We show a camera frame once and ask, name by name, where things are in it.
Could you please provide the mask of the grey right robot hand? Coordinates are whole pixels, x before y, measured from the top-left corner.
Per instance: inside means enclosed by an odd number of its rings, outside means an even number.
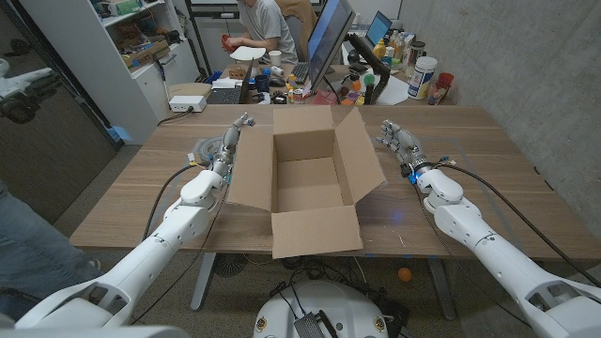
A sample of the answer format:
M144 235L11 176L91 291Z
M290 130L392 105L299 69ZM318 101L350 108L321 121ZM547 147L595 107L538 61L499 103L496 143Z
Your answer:
M376 140L400 161L402 177L414 184L424 172L432 169L432 162L427 159L420 141L409 131L391 120L384 120L380 131L381 136Z

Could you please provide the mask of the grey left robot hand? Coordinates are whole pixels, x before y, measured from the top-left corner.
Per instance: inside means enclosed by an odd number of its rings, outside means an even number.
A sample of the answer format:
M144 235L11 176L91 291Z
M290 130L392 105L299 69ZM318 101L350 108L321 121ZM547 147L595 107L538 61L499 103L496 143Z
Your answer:
M234 165L240 130L243 126L252 127L254 118L244 113L225 130L217 152L211 160L210 170L227 181Z

